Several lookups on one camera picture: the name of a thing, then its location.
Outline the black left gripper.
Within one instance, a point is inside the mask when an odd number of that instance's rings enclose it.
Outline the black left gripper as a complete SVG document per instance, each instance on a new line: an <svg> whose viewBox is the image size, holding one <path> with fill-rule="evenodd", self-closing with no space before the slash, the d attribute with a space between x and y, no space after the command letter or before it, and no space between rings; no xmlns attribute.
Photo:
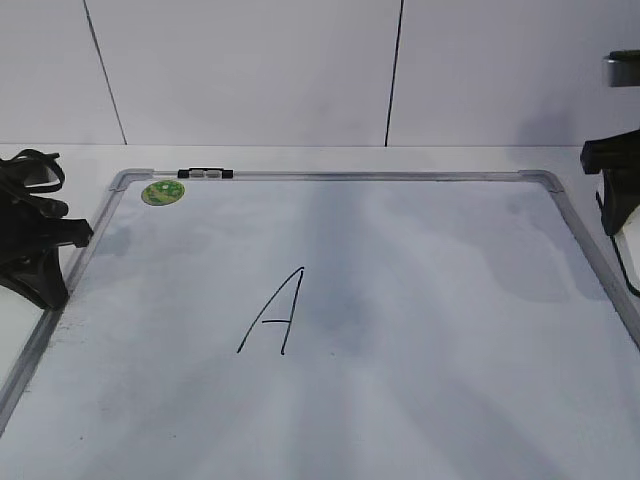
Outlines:
<svg viewBox="0 0 640 480"><path fill-rule="evenodd" d="M60 155L24 149L1 161L1 285L43 310L69 298L59 262L63 246L84 248L94 232L69 219L69 206L51 195L62 189Z"/></svg>

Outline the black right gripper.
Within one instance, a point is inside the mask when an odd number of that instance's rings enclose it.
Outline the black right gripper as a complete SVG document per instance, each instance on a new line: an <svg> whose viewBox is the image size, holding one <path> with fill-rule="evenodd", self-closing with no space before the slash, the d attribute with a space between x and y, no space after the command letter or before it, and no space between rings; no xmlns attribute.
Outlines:
<svg viewBox="0 0 640 480"><path fill-rule="evenodd" d="M601 222L615 236L639 206L639 130L586 141L580 162L586 175L603 176Z"/></svg>

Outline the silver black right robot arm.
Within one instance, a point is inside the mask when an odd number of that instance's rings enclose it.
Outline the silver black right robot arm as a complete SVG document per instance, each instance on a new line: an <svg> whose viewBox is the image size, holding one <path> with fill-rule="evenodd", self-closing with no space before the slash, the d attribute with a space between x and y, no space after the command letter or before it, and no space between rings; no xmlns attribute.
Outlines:
<svg viewBox="0 0 640 480"><path fill-rule="evenodd" d="M611 51L604 66L609 87L639 86L638 50ZM639 130L587 140L580 162L586 175L602 175L601 223L608 236L615 236L639 206Z"/></svg>

